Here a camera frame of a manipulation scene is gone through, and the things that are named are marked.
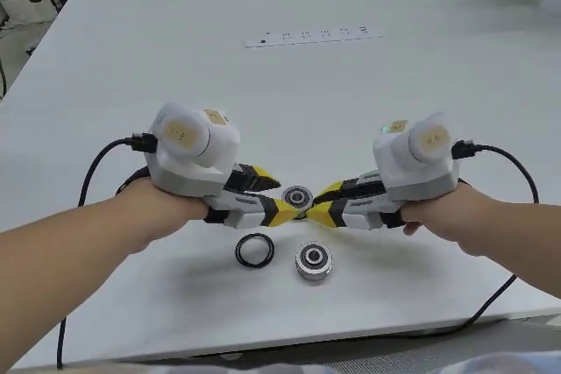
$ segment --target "human hand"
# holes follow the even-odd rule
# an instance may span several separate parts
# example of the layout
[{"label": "human hand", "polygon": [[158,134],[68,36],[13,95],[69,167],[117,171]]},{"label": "human hand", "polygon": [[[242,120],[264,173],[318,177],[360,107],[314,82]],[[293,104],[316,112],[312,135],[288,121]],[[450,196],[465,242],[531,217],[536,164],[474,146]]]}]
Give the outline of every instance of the human hand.
[{"label": "human hand", "polygon": [[142,251],[153,240],[169,236],[187,222],[203,219],[209,213],[201,199],[166,193],[150,179],[133,181],[112,200],[119,203],[123,218],[140,218],[144,222],[143,229],[131,233],[132,252]]},{"label": "human hand", "polygon": [[474,188],[458,183],[456,190],[437,199],[406,203],[401,218],[407,222],[403,232],[411,236],[421,226],[447,241],[458,243],[473,256],[483,254],[481,227],[493,217],[499,202]]}]

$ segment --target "wrist strap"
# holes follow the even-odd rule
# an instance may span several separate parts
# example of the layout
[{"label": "wrist strap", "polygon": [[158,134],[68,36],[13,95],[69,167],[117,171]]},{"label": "wrist strap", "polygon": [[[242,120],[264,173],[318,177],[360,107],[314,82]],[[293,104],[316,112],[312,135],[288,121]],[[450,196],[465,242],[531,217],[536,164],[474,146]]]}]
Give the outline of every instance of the wrist strap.
[{"label": "wrist strap", "polygon": [[115,192],[115,196],[117,196],[119,193],[125,190],[129,186],[129,184],[131,184],[134,180],[145,179],[149,177],[150,177],[150,170],[148,170],[148,167],[145,166],[143,168],[140,168],[139,170],[135,171],[131,177],[129,177],[124,181],[124,183]]}]

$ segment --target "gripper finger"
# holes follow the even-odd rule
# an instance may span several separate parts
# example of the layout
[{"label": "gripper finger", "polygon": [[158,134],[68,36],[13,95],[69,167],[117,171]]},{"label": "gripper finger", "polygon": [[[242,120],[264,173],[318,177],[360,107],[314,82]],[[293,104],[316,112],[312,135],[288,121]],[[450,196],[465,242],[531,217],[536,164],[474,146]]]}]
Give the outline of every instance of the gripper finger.
[{"label": "gripper finger", "polygon": [[392,202],[386,194],[359,199],[338,199],[315,205],[308,210],[308,218],[329,228],[378,229],[394,228],[401,223],[401,203]]},{"label": "gripper finger", "polygon": [[223,191],[217,197],[203,200],[212,209],[206,222],[223,223],[236,229],[277,227],[293,220],[299,212],[286,202],[263,194]]},{"label": "gripper finger", "polygon": [[280,182],[260,166],[235,164],[224,188],[232,192],[263,192],[280,186]]},{"label": "gripper finger", "polygon": [[314,204],[340,199],[356,199],[376,194],[384,194],[386,189],[378,171],[362,174],[357,178],[337,181],[325,188],[314,199]]}]

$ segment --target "label sticker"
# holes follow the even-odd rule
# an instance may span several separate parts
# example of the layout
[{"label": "label sticker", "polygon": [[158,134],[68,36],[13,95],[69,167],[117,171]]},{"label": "label sticker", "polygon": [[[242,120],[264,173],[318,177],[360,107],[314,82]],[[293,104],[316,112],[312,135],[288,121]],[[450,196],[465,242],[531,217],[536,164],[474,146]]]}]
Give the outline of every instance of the label sticker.
[{"label": "label sticker", "polygon": [[421,147],[425,152],[433,152],[440,146],[450,143],[450,134],[444,126],[439,124],[421,135]]},{"label": "label sticker", "polygon": [[207,113],[207,116],[209,117],[209,120],[213,124],[218,124],[220,126],[225,126],[226,125],[226,121],[224,120],[222,115],[218,111],[216,111],[215,109],[206,109],[204,112]]},{"label": "label sticker", "polygon": [[385,127],[383,130],[386,133],[401,133],[407,127],[407,120],[396,120],[389,125],[389,127]]},{"label": "label sticker", "polygon": [[199,132],[193,128],[187,127],[179,120],[172,120],[166,124],[164,135],[166,135],[167,139],[179,146],[191,149],[199,137]]}]

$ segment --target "gray gripper housing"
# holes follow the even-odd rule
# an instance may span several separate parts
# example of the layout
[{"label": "gray gripper housing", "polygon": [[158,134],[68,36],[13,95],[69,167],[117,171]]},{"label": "gray gripper housing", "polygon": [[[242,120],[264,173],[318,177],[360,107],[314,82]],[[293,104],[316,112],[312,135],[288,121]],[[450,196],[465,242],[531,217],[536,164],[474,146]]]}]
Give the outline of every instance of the gray gripper housing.
[{"label": "gray gripper housing", "polygon": [[265,218],[265,208],[261,200],[253,195],[223,190],[218,196],[203,197],[202,201],[215,210],[230,211],[224,220],[227,227],[240,228],[249,221],[251,225],[258,227]]},{"label": "gray gripper housing", "polygon": [[426,201],[453,192],[458,185],[459,163],[454,161],[452,171],[437,179],[400,187],[386,187],[391,201]]},{"label": "gray gripper housing", "polygon": [[[356,185],[373,181],[381,181],[378,170],[360,175]],[[390,200],[387,193],[349,199],[344,205],[341,217],[348,228],[378,229],[384,225],[380,213],[396,212],[402,204],[402,201]]]},{"label": "gray gripper housing", "polygon": [[204,197],[218,196],[225,183],[208,180],[193,180],[181,177],[162,168],[155,153],[145,153],[152,183],[162,190],[178,196]]}]

